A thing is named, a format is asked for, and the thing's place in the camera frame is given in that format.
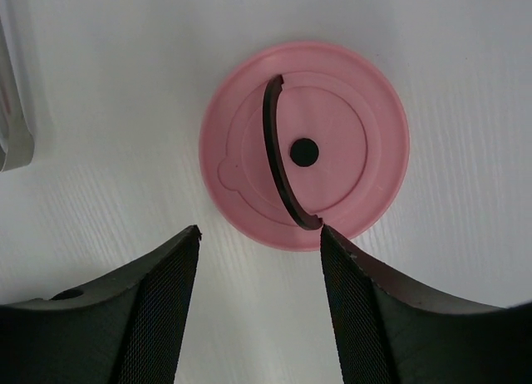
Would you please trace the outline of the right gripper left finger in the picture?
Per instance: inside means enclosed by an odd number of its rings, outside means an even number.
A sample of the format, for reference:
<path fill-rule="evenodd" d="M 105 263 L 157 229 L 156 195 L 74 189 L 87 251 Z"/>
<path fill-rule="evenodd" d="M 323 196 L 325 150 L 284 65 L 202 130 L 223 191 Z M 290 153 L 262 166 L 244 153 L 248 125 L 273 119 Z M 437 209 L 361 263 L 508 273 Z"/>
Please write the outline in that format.
<path fill-rule="evenodd" d="M 172 383 L 199 261 L 195 225 L 53 298 L 1 307 L 3 383 Z"/>

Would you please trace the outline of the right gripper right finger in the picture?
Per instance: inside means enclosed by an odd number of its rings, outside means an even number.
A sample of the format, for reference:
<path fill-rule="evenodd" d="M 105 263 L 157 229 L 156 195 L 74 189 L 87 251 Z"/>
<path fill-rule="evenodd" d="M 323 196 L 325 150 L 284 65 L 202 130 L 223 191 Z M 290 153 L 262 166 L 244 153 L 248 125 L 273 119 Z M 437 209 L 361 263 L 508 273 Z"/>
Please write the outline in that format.
<path fill-rule="evenodd" d="M 345 383 L 529 383 L 531 305 L 477 303 L 431 288 L 334 228 L 320 256 Z"/>

